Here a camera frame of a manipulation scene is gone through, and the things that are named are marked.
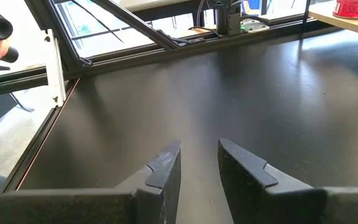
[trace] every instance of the red can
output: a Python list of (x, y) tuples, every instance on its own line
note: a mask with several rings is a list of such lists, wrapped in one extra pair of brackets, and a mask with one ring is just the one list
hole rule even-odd
[(358, 0), (337, 0), (334, 16), (346, 19), (358, 19)]

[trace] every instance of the black table surface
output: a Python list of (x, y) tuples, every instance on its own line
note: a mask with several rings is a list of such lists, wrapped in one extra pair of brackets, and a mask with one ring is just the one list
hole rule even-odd
[(114, 187), (181, 139), (177, 223), (232, 223), (219, 138), (312, 186), (358, 186), (358, 34), (269, 40), (84, 78), (21, 189)]

